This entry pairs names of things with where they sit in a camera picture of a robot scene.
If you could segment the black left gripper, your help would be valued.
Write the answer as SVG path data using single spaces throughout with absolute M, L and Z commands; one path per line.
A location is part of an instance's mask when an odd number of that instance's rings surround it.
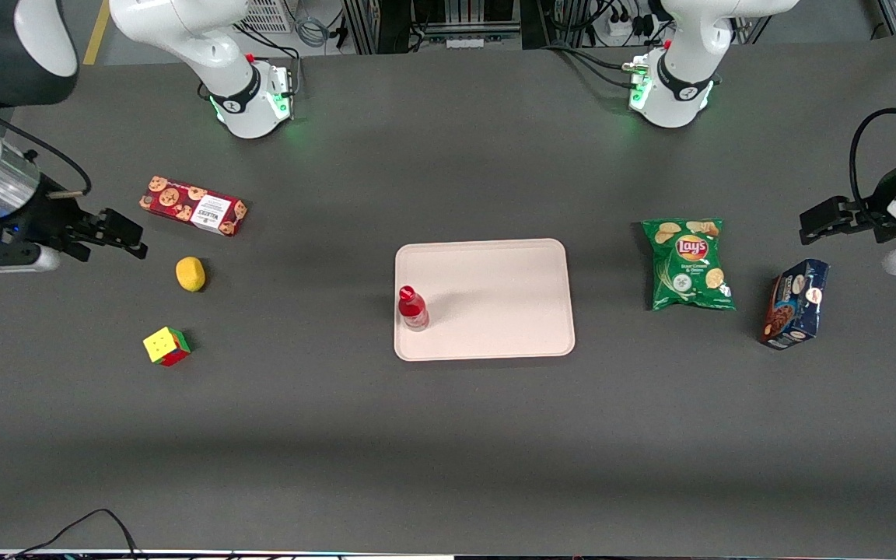
M 807 246 L 826 237 L 867 231 L 877 242 L 896 239 L 896 219 L 889 210 L 896 198 L 896 167 L 881 177 L 866 198 L 859 191 L 855 159 L 850 160 L 849 171 L 852 202 L 846 196 L 832 196 L 800 213 L 800 235 L 806 235 Z

